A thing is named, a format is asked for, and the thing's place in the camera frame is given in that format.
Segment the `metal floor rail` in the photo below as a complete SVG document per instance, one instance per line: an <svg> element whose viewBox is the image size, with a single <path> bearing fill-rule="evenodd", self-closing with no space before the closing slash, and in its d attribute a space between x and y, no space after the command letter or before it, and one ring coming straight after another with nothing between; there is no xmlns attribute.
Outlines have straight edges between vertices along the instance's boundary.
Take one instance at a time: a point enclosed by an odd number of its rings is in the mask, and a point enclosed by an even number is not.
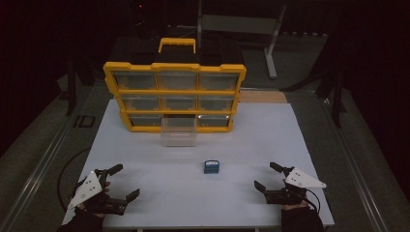
<svg viewBox="0 0 410 232"><path fill-rule="evenodd" d="M340 127L332 118L331 101L320 102L341 146L372 232L410 232L410 203L356 104L350 97L344 100Z"/></svg>
<svg viewBox="0 0 410 232"><path fill-rule="evenodd" d="M54 99L0 158L0 232L13 232L93 86L75 85L76 105Z"/></svg>

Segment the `black tripod stand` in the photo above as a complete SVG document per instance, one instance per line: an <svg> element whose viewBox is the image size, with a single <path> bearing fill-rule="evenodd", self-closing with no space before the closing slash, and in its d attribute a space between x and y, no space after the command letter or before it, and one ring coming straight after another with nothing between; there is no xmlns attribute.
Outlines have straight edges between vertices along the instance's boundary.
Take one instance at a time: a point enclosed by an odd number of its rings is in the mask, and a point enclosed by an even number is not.
<svg viewBox="0 0 410 232"><path fill-rule="evenodd" d="M295 84L280 88L280 90L282 92L294 92L316 80L320 80L315 95L318 99L327 99L330 94L333 94L331 116L335 125L340 128L339 114L342 107L341 95L344 81L342 72L345 67L344 42L337 36L330 35L308 76Z"/></svg>

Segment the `small blue box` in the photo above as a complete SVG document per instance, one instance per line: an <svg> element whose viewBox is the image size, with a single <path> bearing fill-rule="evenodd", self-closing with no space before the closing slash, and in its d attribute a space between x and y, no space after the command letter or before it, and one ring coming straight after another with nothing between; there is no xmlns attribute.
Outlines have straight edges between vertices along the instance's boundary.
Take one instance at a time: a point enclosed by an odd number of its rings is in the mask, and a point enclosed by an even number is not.
<svg viewBox="0 0 410 232"><path fill-rule="evenodd" d="M218 174L220 172L220 162L218 160L206 160L204 162L205 174Z"/></svg>

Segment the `grey metal stand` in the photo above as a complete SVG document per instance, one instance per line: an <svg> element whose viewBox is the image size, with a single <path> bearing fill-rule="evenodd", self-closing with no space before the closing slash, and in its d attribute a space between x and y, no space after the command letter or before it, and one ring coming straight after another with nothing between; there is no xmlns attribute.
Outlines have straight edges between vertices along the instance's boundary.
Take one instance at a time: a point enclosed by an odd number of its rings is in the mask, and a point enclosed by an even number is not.
<svg viewBox="0 0 410 232"><path fill-rule="evenodd" d="M270 44L264 48L264 56L269 77L271 79L276 79L278 74L273 58L273 51L278 40L278 34L286 8L287 6L285 4L280 4L278 15L274 18L204 14L203 0L198 0L196 24L197 47L200 48L202 46L202 36L204 31L270 35L271 41Z"/></svg>

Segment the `set of clear cabinet drawers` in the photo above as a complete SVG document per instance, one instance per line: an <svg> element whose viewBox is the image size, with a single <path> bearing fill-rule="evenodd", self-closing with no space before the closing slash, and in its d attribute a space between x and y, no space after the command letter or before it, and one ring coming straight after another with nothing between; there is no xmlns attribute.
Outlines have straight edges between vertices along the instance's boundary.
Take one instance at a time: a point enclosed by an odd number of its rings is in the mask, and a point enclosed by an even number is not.
<svg viewBox="0 0 410 232"><path fill-rule="evenodd" d="M226 131L235 115L234 72L115 72L120 115L133 131Z"/></svg>

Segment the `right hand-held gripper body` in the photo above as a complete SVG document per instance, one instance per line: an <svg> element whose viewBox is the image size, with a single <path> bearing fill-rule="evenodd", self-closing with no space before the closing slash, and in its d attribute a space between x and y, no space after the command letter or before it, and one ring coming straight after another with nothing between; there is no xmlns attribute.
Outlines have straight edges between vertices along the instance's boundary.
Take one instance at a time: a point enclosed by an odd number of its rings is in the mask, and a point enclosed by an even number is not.
<svg viewBox="0 0 410 232"><path fill-rule="evenodd" d="M294 205L306 200L309 188L324 189L327 185L296 167L283 167L285 187L267 190L264 194L268 204Z"/></svg>

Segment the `wooden board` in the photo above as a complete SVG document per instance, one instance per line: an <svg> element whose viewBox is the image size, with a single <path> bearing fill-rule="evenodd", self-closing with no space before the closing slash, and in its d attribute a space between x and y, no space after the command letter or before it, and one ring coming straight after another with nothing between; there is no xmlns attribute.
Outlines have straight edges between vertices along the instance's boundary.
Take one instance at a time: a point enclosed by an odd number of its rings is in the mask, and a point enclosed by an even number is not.
<svg viewBox="0 0 410 232"><path fill-rule="evenodd" d="M253 103L287 103L287 98L278 91L242 90L240 102Z"/></svg>

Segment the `person's right hand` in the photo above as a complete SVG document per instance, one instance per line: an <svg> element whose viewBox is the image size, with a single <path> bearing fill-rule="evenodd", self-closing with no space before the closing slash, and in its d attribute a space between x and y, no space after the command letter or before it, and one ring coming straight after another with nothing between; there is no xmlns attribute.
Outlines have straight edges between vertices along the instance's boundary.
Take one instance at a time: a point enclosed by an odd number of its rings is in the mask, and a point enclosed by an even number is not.
<svg viewBox="0 0 410 232"><path fill-rule="evenodd" d="M299 204L294 204L294 205L282 205L282 209L284 211L290 211L294 209L300 209L300 208L308 208L310 209L309 204L305 201L302 200Z"/></svg>

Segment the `clear plastic drawer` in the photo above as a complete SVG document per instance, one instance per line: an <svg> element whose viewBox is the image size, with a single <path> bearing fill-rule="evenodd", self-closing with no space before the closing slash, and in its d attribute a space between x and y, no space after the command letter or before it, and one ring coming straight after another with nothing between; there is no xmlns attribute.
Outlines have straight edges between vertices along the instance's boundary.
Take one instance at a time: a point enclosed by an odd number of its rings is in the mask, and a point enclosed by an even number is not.
<svg viewBox="0 0 410 232"><path fill-rule="evenodd" d="M161 121L161 143L165 147L191 147L196 143L194 118L164 118Z"/></svg>

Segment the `yellow black organizer cabinet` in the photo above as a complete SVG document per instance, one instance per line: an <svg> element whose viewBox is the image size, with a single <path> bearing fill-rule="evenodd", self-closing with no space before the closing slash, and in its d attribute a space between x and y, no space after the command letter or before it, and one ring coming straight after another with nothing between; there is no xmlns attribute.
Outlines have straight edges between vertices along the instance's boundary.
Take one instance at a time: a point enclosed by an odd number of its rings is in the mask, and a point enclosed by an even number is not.
<svg viewBox="0 0 410 232"><path fill-rule="evenodd" d="M246 78L247 68L242 60L239 47L230 41L210 41L198 48L194 39L162 38L158 42L146 42L132 38L122 38L115 45L109 60L103 65L105 83L109 92L117 101L119 92L115 87L113 74L116 72L195 72L195 73L236 73L239 75L237 84L237 112L240 87ZM120 118L125 127L132 132L160 132L153 130L134 131Z"/></svg>

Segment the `black rectangular frame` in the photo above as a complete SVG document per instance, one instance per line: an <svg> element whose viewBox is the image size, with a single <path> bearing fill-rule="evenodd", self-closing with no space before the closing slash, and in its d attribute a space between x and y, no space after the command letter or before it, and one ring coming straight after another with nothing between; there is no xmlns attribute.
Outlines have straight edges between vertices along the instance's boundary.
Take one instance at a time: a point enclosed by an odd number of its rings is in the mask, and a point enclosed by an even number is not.
<svg viewBox="0 0 410 232"><path fill-rule="evenodd" d="M95 124L96 118L89 115L78 115L73 123L74 128L92 128Z"/></svg>

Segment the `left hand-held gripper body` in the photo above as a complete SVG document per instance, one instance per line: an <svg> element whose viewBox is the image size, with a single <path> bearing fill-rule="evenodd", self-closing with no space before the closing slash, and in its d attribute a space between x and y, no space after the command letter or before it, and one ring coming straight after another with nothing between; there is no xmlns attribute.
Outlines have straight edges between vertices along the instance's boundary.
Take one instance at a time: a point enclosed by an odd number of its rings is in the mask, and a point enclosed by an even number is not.
<svg viewBox="0 0 410 232"><path fill-rule="evenodd" d="M108 169L95 169L77 185L74 196L68 205L73 209L84 203L89 213L112 214L121 216L128 205L126 200L111 198L104 192L104 184L108 175Z"/></svg>

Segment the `person's left hand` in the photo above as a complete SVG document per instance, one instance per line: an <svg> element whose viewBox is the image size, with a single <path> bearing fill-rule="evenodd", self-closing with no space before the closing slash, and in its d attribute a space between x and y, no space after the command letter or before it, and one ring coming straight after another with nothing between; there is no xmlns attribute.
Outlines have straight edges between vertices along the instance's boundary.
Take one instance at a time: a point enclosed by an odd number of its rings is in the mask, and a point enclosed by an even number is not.
<svg viewBox="0 0 410 232"><path fill-rule="evenodd" d="M109 192L108 187L110 186L110 182L105 182L104 186L104 192ZM79 210L82 210L83 212L89 213L87 208L85 207L84 203L79 204L76 208ZM106 214L95 214L91 213L91 215L98 217L98 218L105 218Z"/></svg>

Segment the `black post stand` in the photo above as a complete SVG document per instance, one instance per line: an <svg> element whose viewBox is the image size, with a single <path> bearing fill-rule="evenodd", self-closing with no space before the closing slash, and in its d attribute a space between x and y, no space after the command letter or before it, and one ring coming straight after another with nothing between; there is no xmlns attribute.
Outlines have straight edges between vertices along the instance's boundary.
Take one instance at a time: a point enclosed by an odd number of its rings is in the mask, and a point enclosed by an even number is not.
<svg viewBox="0 0 410 232"><path fill-rule="evenodd" d="M68 99L68 110L66 115L70 116L73 114L73 111L76 107L76 73L74 68L74 60L70 59L68 61L68 90L67 90L67 99Z"/></svg>

